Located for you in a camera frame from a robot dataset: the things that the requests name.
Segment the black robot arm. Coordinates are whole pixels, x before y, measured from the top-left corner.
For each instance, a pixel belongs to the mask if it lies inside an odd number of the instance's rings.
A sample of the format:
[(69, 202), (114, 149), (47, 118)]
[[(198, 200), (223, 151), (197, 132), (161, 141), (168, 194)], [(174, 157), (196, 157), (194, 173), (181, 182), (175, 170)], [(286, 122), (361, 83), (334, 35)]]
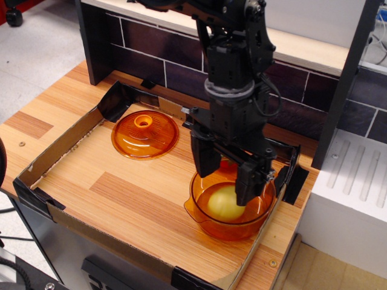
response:
[(190, 16), (207, 61), (209, 108), (191, 108), (187, 126), (197, 172), (207, 177), (222, 157), (238, 166), (236, 203), (247, 205), (273, 177), (276, 152), (262, 130), (276, 115), (275, 86), (265, 75), (275, 46), (265, 25), (265, 1), (144, 1), (147, 8)]

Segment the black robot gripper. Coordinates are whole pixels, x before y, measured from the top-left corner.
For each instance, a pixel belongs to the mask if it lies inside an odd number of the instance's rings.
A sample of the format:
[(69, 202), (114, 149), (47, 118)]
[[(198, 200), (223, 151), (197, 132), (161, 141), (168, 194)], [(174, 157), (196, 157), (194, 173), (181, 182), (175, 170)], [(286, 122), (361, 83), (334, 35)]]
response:
[(260, 196), (274, 179), (274, 148), (263, 135), (268, 118), (268, 80), (251, 80), (239, 88), (204, 82), (209, 109), (193, 107), (189, 112), (191, 148), (197, 173), (205, 178), (220, 167), (221, 157), (238, 163), (236, 204), (246, 206)]

